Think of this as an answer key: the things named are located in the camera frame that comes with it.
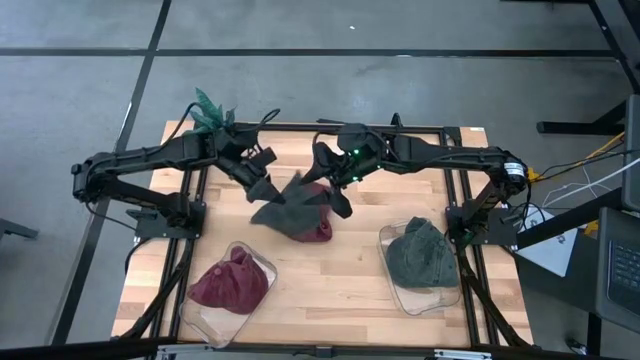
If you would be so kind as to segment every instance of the clear plastic container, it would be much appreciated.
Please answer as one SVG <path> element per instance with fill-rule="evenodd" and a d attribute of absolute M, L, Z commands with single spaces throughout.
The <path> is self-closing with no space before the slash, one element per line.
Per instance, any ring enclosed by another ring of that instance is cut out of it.
<path fill-rule="evenodd" d="M 220 261 L 230 260 L 231 249 L 236 246 L 242 247 L 247 253 L 251 254 L 253 260 L 265 272 L 267 282 L 269 283 L 269 288 L 264 296 L 266 298 L 278 277 L 276 267 L 251 249 L 247 244 L 239 241 L 229 245 L 224 257 L 220 259 Z M 251 314 L 239 315 L 224 308 L 212 308 L 200 305 L 187 297 L 180 307 L 180 316 L 204 341 L 214 348 L 220 349 L 227 346 L 233 338 L 235 338 L 236 334 L 240 332 L 244 324 L 256 310 Z"/>
<path fill-rule="evenodd" d="M 456 287 L 425 287 L 406 289 L 393 283 L 387 265 L 387 248 L 393 241 L 404 235 L 409 221 L 388 225 L 380 230 L 378 252 L 382 257 L 387 282 L 396 306 L 409 315 L 421 315 L 443 307 L 456 304 L 460 300 L 460 285 Z"/>

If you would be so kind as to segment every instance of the green fabric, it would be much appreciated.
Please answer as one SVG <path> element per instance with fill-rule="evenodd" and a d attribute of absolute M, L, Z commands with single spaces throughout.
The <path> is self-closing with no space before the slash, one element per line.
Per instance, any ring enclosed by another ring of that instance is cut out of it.
<path fill-rule="evenodd" d="M 235 111 L 233 108 L 227 111 L 226 119 L 222 116 L 222 105 L 216 107 L 211 99 L 204 93 L 204 91 L 196 88 L 196 98 L 198 99 L 198 105 L 202 114 L 195 111 L 190 111 L 191 117 L 196 122 L 194 130 L 188 130 L 189 132 L 204 133 L 212 132 L 221 127 L 231 127 L 236 119 Z"/>
<path fill-rule="evenodd" d="M 251 217 L 251 223 L 266 225 L 288 237 L 295 237 L 320 226 L 322 222 L 320 206 L 304 205 L 306 200 L 315 195 L 310 191 L 312 185 L 300 185 L 301 179 L 300 172 L 296 172 L 282 190 L 286 203 L 265 204 Z"/>
<path fill-rule="evenodd" d="M 431 222 L 414 217 L 387 248 L 391 280 L 403 288 L 458 286 L 455 258 Z"/>

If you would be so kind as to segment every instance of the concrete floor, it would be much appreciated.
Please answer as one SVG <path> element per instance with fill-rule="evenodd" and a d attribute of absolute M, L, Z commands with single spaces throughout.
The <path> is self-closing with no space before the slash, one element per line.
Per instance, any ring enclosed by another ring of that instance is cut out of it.
<path fill-rule="evenodd" d="M 0 47 L 144 48 L 161 3 L 4 0 Z M 624 25 L 609 21 L 620 24 L 616 31 Z M 160 41 L 161 48 L 606 46 L 586 6 L 497 0 L 182 0 L 173 2 Z M 46 341 L 88 218 L 71 197 L 69 168 L 113 148 L 141 64 L 137 57 L 0 57 L 0 217 L 41 230 L 37 241 L 9 236 L 0 243 L 0 348 Z M 611 61 L 156 58 L 128 147 L 158 143 L 164 122 L 180 116 L 195 86 L 225 107 L 237 105 L 238 117 L 249 121 L 280 107 L 279 121 L 387 123 L 397 111 L 411 125 L 482 126 L 492 145 L 536 169 L 579 159 L 607 141 L 542 136 L 535 131 L 537 121 L 591 121 L 630 93 Z M 595 179 L 618 165 L 613 160 L 588 170 Z M 132 181 L 149 179 L 143 174 Z M 583 182 L 584 174 L 543 183 L 533 199 L 541 202 L 549 190 L 572 181 Z M 589 196 L 557 205 L 576 205 Z M 126 220 L 123 209 L 112 204 L 109 215 Z M 109 337 L 131 238 L 129 230 L 105 224 L 70 341 Z M 538 345 L 567 351 L 566 335 L 586 339 L 582 311 L 527 288 L 524 293 Z M 637 334 L 604 324 L 603 355 L 638 358 L 638 341 Z"/>

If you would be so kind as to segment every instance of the red cloth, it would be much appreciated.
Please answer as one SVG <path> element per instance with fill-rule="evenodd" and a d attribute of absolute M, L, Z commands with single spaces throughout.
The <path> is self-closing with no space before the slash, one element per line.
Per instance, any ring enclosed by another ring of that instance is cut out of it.
<path fill-rule="evenodd" d="M 314 196 L 327 190 L 326 186 L 318 183 L 311 183 L 306 186 Z M 331 211 L 331 206 L 328 204 L 319 205 L 318 209 L 320 211 L 320 225 L 307 232 L 291 236 L 293 240 L 300 242 L 325 242 L 331 240 L 331 237 L 333 236 L 333 230 L 329 223 L 329 211 Z"/>
<path fill-rule="evenodd" d="M 242 247 L 231 249 L 231 260 L 213 265 L 187 296 L 200 305 L 250 314 L 269 290 L 264 271 Z"/>

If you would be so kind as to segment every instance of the wooden table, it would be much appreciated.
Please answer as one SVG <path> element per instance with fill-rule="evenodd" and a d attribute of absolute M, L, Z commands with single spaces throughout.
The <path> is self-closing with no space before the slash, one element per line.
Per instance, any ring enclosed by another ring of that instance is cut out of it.
<path fill-rule="evenodd" d="M 176 126 L 167 123 L 167 137 Z M 486 146 L 482 128 L 461 128 L 465 146 Z M 312 162 L 313 132 L 262 131 L 260 143 L 271 146 L 278 160 L 269 166 L 274 184 L 282 189 L 296 170 L 303 173 Z M 438 144 L 436 135 L 421 136 Z M 320 137 L 334 151 L 335 137 Z M 191 183 L 196 186 L 197 174 Z M 484 173 L 469 173 L 474 195 L 487 183 Z M 155 171 L 150 188 L 163 193 L 179 191 L 182 173 Z M 462 190 L 454 172 L 456 194 Z M 236 342 L 282 344 L 469 346 L 463 299 L 451 307 L 424 316 L 409 316 L 394 305 L 385 271 L 376 248 L 378 231 L 385 225 L 412 216 L 430 219 L 445 230 L 448 205 L 444 172 L 428 169 L 417 174 L 396 175 L 378 171 L 345 190 L 353 215 L 341 219 L 332 214 L 333 239 L 324 244 L 302 244 L 264 226 L 250 225 L 249 218 L 263 205 L 245 200 L 242 188 L 211 167 L 205 202 L 207 218 L 197 240 L 189 284 L 224 254 L 229 243 L 243 241 L 270 260 L 278 279 L 261 306 L 236 337 Z M 158 291 L 167 251 L 167 240 L 155 240 L 133 255 L 113 326 L 113 335 L 128 330 Z M 531 330 L 513 259 L 497 246 L 484 246 L 491 295 L 518 334 L 531 342 Z M 473 261 L 471 251 L 469 258 Z M 475 299 L 481 341 L 488 342 L 482 306 Z M 165 307 L 161 334 L 166 335 L 173 297 Z M 201 341 L 185 323 L 179 339 Z"/>

